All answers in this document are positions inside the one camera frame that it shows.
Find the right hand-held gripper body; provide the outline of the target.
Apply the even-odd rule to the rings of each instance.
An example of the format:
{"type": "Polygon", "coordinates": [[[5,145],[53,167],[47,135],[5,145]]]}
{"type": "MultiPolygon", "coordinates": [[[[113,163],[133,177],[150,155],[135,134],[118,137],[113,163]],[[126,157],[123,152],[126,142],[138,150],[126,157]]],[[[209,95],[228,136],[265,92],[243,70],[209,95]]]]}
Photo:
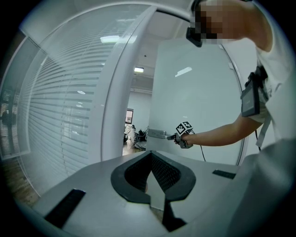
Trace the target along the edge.
{"type": "Polygon", "coordinates": [[[189,145],[185,140],[183,140],[182,135],[191,135],[194,134],[193,127],[188,121],[181,122],[176,128],[176,137],[175,141],[182,149],[189,149],[193,145],[189,145]]]}

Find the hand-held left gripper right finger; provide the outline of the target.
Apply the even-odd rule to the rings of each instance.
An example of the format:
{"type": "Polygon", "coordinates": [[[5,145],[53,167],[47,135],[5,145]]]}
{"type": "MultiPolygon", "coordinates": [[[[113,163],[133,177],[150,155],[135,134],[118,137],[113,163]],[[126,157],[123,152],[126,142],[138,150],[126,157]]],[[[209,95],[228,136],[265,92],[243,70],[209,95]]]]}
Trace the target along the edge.
{"type": "Polygon", "coordinates": [[[201,214],[234,179],[239,167],[151,152],[151,207],[174,231],[201,214]]]}

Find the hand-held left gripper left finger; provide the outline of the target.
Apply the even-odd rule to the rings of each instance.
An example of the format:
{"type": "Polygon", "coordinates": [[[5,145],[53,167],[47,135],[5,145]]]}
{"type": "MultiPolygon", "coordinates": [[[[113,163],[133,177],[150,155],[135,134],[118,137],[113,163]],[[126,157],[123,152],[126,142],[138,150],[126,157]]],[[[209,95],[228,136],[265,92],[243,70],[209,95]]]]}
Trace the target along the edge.
{"type": "Polygon", "coordinates": [[[34,210],[45,217],[72,189],[86,194],[63,230],[80,237],[160,237],[166,228],[149,204],[126,201],[112,187],[113,170],[141,152],[88,165],[44,193],[34,210]]]}

